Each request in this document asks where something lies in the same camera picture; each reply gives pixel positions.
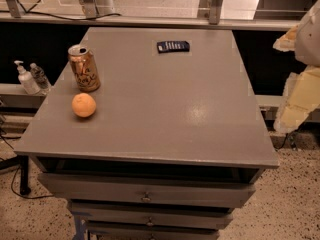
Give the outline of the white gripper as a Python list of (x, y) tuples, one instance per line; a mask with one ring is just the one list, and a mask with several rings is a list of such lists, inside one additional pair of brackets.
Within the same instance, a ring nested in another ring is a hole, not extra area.
[(295, 58), (306, 64), (300, 73), (290, 73), (276, 113), (274, 129), (291, 133), (320, 105), (320, 0), (303, 16), (299, 26), (293, 26), (278, 38), (273, 48), (294, 51)]

